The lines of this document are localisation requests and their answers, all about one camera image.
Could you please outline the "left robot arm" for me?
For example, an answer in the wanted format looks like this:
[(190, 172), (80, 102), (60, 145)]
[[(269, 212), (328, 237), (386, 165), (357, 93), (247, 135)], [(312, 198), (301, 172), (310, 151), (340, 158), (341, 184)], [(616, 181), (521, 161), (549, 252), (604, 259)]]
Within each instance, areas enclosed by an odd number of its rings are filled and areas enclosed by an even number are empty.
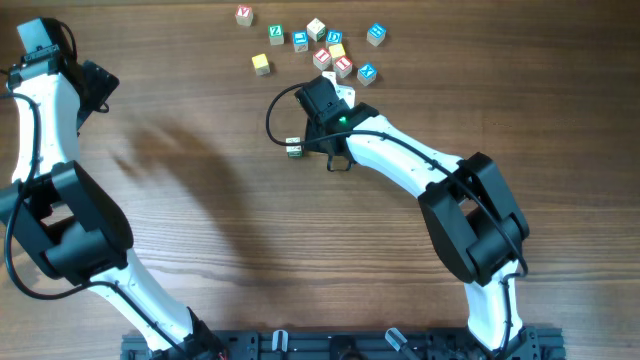
[(141, 263), (124, 212), (79, 163), (79, 130), (108, 112), (118, 78), (80, 63), (72, 31), (55, 18), (17, 31), (25, 53), (3, 95), (20, 120), (16, 168), (1, 191), (10, 280), (37, 300), (94, 292), (140, 332), (148, 359), (226, 358), (221, 340)]

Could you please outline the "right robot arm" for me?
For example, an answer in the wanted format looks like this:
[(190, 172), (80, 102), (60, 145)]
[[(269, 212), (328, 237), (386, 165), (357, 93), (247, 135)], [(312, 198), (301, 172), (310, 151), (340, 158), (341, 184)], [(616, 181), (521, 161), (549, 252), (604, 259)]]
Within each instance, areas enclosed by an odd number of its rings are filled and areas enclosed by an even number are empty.
[(436, 254), (465, 286), (471, 335), (509, 356), (523, 327), (514, 283), (528, 273), (529, 226), (494, 161), (418, 142), (325, 76), (300, 85), (295, 98), (307, 115), (305, 148), (376, 170), (417, 199)]

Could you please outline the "green edged picture block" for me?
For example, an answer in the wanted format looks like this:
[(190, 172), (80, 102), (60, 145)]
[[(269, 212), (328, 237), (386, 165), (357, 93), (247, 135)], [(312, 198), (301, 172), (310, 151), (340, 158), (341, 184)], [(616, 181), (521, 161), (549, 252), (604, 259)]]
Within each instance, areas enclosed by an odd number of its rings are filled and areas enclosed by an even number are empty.
[(289, 158), (300, 158), (303, 156), (303, 146), (300, 145), (300, 137), (289, 137), (285, 139), (287, 144), (286, 153)]

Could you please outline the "yellow S wooden block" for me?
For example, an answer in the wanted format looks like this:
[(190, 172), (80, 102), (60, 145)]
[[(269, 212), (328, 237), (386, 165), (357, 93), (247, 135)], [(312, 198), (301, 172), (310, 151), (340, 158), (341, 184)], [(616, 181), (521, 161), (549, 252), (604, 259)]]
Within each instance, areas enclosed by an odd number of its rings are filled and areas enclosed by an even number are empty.
[(257, 76), (267, 75), (271, 72), (269, 60), (265, 54), (253, 56), (252, 64)]

